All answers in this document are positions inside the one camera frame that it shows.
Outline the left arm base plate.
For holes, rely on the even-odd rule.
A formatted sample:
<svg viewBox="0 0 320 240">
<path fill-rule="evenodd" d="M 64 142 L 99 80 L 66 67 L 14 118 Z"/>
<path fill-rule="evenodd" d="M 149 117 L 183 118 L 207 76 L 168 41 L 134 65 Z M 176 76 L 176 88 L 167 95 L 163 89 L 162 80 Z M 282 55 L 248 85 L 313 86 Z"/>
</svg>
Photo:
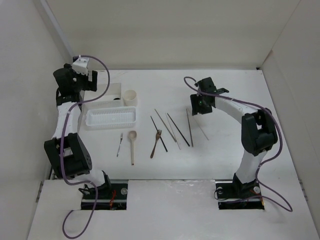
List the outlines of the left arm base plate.
<svg viewBox="0 0 320 240">
<path fill-rule="evenodd" d="M 98 186 L 97 189 L 98 195 L 95 210 L 122 211 L 127 209 L 127 181 L 106 182 Z M 85 184 L 78 191 L 82 194 L 81 210 L 91 210 L 96 198 L 95 188 Z"/>
</svg>

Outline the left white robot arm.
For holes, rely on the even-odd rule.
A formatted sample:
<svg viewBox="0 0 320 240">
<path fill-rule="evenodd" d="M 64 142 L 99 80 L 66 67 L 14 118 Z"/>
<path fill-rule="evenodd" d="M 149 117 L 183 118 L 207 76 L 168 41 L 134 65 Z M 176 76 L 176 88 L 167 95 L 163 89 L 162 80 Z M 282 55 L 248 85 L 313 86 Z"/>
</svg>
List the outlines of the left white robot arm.
<svg viewBox="0 0 320 240">
<path fill-rule="evenodd" d="M 81 93 L 98 89 L 98 73 L 89 71 L 88 64 L 89 58 L 79 57 L 53 72 L 58 85 L 55 94 L 58 120 L 52 138 L 44 142 L 44 150 L 58 179 L 68 183 L 77 179 L 91 185 L 89 193 L 95 192 L 104 199 L 111 195 L 112 186 L 104 171 L 92 171 L 91 156 L 78 133 L 82 106 L 86 103 Z"/>
</svg>

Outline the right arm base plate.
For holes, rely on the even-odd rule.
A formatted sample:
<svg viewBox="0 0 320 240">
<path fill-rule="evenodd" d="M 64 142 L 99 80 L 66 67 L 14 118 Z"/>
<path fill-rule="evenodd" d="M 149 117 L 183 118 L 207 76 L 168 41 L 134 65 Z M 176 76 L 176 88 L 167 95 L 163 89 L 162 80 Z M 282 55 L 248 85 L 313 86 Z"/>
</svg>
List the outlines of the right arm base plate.
<svg viewBox="0 0 320 240">
<path fill-rule="evenodd" d="M 219 210 L 264 210 L 261 189 L 256 181 L 241 184 L 228 180 L 215 181 L 215 198 Z"/>
</svg>

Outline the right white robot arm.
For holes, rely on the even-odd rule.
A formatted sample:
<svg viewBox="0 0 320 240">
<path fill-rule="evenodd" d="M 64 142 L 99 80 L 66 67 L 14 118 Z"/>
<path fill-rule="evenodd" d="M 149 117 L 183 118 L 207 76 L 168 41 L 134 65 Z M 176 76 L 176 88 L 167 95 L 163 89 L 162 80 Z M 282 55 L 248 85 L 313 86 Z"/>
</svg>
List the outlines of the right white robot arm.
<svg viewBox="0 0 320 240">
<path fill-rule="evenodd" d="M 190 96 L 192 115 L 208 114 L 218 109 L 241 125 L 241 144 L 244 148 L 238 170 L 231 182 L 217 182 L 220 200 L 245 199 L 258 187 L 257 171 L 267 152 L 278 142 L 276 125 L 269 110 L 226 96 L 225 88 L 217 88 L 212 78 L 195 81 L 196 93 Z"/>
</svg>

